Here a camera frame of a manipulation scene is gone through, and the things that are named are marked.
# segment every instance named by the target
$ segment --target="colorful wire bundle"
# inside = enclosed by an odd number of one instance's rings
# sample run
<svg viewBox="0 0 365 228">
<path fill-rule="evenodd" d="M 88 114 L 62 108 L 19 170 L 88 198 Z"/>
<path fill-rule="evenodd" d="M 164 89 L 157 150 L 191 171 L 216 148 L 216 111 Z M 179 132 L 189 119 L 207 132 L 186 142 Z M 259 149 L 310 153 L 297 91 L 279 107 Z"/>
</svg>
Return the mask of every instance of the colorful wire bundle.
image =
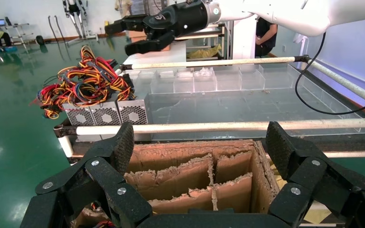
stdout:
<svg viewBox="0 0 365 228">
<path fill-rule="evenodd" d="M 111 60 L 95 57 L 89 46 L 80 50 L 77 66 L 67 67 L 57 73 L 58 83 L 46 85 L 38 91 L 43 116 L 57 119 L 64 103 L 75 107 L 87 107 L 106 101 L 117 93 L 117 100 L 135 99 L 132 88 L 110 66 Z"/>
<path fill-rule="evenodd" d="M 115 226 L 111 221 L 101 221 L 93 228 L 115 228 Z"/>
</svg>

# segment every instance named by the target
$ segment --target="desk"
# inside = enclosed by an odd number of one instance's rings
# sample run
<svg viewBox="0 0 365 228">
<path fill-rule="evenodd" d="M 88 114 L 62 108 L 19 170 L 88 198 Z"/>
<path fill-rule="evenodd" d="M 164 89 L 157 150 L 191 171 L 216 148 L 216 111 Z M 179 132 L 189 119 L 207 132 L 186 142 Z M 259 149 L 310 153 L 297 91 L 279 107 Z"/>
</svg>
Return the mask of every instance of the desk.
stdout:
<svg viewBox="0 0 365 228">
<path fill-rule="evenodd" d="M 187 59 L 185 41 L 171 43 L 169 51 L 152 51 L 146 54 L 133 54 L 124 64 L 176 63 Z"/>
</svg>

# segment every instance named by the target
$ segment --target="black cable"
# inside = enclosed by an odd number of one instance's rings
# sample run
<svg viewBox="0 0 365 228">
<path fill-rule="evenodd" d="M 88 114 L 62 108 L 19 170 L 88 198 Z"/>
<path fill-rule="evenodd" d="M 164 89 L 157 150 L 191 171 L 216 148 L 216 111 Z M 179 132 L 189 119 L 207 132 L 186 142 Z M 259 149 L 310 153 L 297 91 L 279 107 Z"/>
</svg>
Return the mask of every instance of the black cable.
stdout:
<svg viewBox="0 0 365 228">
<path fill-rule="evenodd" d="M 158 6 L 157 6 L 157 4 L 156 4 L 156 1 L 155 0 L 153 0 L 153 3 L 154 3 L 154 5 L 156 6 L 156 8 L 159 10 L 159 11 L 162 11 Z"/>
<path fill-rule="evenodd" d="M 351 113 L 356 113 L 356 112 L 360 112 L 362 110 L 365 110 L 365 106 L 361 107 L 359 109 L 353 110 L 353 111 L 349 111 L 349 112 L 343 112 L 343 113 L 329 113 L 329 112 L 325 112 L 325 111 L 321 111 L 318 110 L 312 106 L 310 106 L 309 104 L 307 104 L 307 102 L 305 102 L 303 100 L 303 98 L 300 97 L 300 94 L 298 93 L 298 82 L 300 81 L 301 77 L 304 75 L 304 73 L 306 72 L 306 70 L 311 66 L 311 64 L 314 62 L 314 60 L 316 60 L 316 58 L 318 57 L 318 55 L 321 52 L 322 46 L 324 45 L 324 41 L 325 41 L 325 35 L 326 33 L 323 34 L 322 36 L 322 41 L 321 41 L 321 45 L 320 48 L 316 54 L 316 56 L 314 56 L 314 58 L 310 61 L 310 63 L 307 65 L 306 68 L 304 68 L 304 70 L 300 73 L 300 75 L 297 78 L 296 84 L 295 84 L 295 92 L 296 92 L 296 96 L 300 99 L 301 102 L 303 102 L 303 104 L 305 104 L 307 107 L 311 108 L 312 110 L 319 112 L 319 113 L 323 113 L 323 114 L 328 114 L 328 115 L 345 115 L 345 114 L 351 114 Z"/>
</svg>

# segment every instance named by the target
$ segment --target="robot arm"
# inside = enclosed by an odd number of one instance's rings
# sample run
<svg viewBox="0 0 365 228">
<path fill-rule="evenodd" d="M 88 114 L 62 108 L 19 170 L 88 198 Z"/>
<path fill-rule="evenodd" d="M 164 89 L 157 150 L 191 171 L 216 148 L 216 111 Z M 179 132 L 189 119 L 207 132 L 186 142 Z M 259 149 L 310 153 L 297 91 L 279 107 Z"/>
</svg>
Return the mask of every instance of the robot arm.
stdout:
<svg viewBox="0 0 365 228">
<path fill-rule="evenodd" d="M 67 16 L 67 18 L 69 18 L 69 11 L 68 11 L 68 6 L 67 6 L 67 0 L 62 0 L 62 4 L 64 5 L 65 15 Z"/>
<path fill-rule="evenodd" d="M 187 0 L 157 15 L 125 17 L 106 26 L 107 34 L 145 31 L 147 39 L 125 47 L 128 55 L 160 51 L 175 37 L 196 32 L 210 23 L 253 16 L 306 36 L 318 36 L 328 27 L 365 20 L 365 0 Z"/>
<path fill-rule="evenodd" d="M 87 17 L 87 12 L 86 12 L 85 7 L 83 6 L 82 0 L 78 0 L 78 1 L 79 1 L 79 5 L 80 5 L 80 7 L 82 7 L 83 15 L 85 15 L 85 17 Z"/>
</svg>

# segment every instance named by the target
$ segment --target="person in black shirt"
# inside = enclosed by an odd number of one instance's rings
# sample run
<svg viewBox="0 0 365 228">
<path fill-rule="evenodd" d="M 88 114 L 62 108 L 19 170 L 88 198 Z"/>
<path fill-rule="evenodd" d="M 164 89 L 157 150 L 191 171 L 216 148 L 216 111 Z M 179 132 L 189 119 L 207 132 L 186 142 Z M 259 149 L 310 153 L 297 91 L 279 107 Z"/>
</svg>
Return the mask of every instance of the person in black shirt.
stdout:
<svg viewBox="0 0 365 228">
<path fill-rule="evenodd" d="M 255 37 L 255 57 L 267 55 L 276 43 L 278 26 L 259 18 Z"/>
</svg>

